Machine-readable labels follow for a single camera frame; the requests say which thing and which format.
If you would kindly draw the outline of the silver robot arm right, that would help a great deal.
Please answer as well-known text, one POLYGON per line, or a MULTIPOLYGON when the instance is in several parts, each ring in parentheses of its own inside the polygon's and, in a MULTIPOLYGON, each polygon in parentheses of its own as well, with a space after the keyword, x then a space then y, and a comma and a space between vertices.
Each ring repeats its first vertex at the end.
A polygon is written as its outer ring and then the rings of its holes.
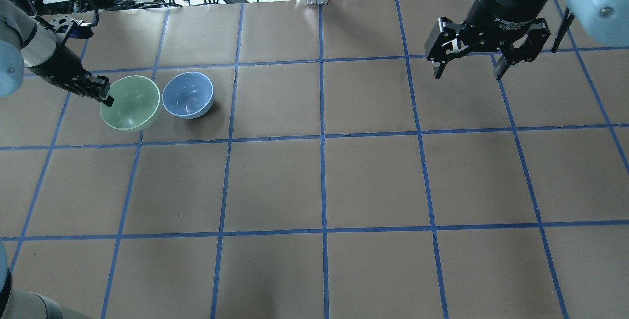
MULTIPOLYGON (((494 65, 495 79, 521 62, 535 61, 551 35, 540 16, 549 0, 474 0, 465 20, 440 17, 426 43, 426 60, 440 79, 450 61, 475 52, 501 53, 494 65)), ((555 46, 573 19, 592 40, 606 46, 628 45, 628 0, 564 0, 566 11, 555 46)))

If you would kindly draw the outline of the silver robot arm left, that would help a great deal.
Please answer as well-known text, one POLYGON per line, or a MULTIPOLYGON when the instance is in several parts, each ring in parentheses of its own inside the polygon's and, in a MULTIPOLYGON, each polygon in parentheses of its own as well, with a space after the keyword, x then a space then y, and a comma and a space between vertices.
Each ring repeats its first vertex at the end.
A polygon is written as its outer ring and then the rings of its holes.
POLYGON ((1 0, 1 95, 15 93, 25 70, 48 84, 74 95, 88 97, 110 107, 110 80, 83 68, 82 61, 67 46, 69 39, 90 39, 99 23, 99 12, 87 23, 63 15, 45 20, 27 14, 14 0, 1 0))

